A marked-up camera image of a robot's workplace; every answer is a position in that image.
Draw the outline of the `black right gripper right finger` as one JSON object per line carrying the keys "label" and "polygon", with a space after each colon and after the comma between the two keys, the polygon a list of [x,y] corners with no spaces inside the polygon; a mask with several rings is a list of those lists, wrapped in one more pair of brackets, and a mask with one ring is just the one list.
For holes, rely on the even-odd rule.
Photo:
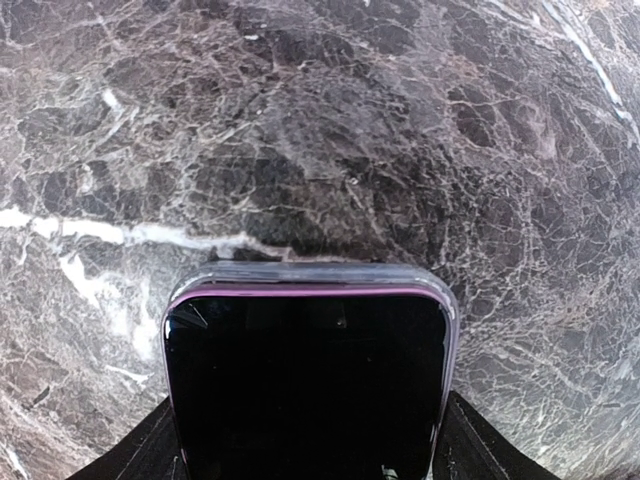
{"label": "black right gripper right finger", "polygon": [[507,441],[459,393],[449,394],[434,455],[435,480],[558,480]]}

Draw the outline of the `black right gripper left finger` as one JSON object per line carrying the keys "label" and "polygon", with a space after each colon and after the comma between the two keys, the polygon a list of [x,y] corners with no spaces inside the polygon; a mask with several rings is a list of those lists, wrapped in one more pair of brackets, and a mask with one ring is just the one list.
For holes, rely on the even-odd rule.
{"label": "black right gripper left finger", "polygon": [[169,398],[68,480],[187,479]]}

